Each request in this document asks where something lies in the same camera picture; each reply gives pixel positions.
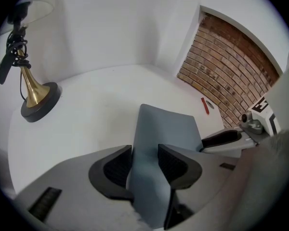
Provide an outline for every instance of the brick wall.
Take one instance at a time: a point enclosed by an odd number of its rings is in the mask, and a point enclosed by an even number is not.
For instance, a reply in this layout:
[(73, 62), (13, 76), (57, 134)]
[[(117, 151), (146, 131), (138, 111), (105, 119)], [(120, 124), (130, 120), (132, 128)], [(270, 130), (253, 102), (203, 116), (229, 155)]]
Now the brick wall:
[(279, 75), (260, 48), (229, 23), (206, 15), (178, 78), (211, 99), (226, 128), (277, 81)]

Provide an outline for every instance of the brass lamp base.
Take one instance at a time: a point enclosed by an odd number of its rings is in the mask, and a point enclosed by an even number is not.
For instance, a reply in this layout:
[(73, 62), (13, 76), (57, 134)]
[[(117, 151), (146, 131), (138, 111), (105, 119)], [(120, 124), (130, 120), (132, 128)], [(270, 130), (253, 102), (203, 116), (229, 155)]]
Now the brass lamp base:
[(28, 122), (36, 122), (42, 119), (54, 108), (60, 98), (60, 90), (55, 82), (49, 82), (43, 86), (49, 88), (49, 92), (38, 104), (28, 107), (28, 98), (26, 98), (21, 106), (20, 113)]

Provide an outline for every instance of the gray fabric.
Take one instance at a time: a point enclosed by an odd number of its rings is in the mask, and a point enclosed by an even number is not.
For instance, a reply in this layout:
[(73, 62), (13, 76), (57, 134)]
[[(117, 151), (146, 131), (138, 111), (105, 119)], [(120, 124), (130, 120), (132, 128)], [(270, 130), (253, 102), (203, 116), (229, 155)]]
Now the gray fabric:
[(202, 143), (194, 117), (140, 106), (129, 190), (135, 197), (133, 207), (153, 229), (163, 227), (170, 199), (170, 186), (158, 166), (158, 144), (199, 151)]
[(289, 180), (289, 132), (257, 147), (246, 189), (227, 230), (249, 230), (272, 207)]
[(168, 148), (198, 162), (202, 168), (200, 178), (188, 189), (177, 190), (179, 203), (194, 213), (202, 209), (222, 188), (233, 171), (220, 167), (222, 163), (236, 165), (238, 158), (185, 150), (176, 146)]
[(129, 201), (108, 199), (89, 181), (91, 165), (123, 147), (105, 149), (57, 164), (20, 192), (16, 205), (28, 209), (48, 187), (54, 187), (61, 189), (62, 193), (45, 224), (55, 230), (151, 230)]

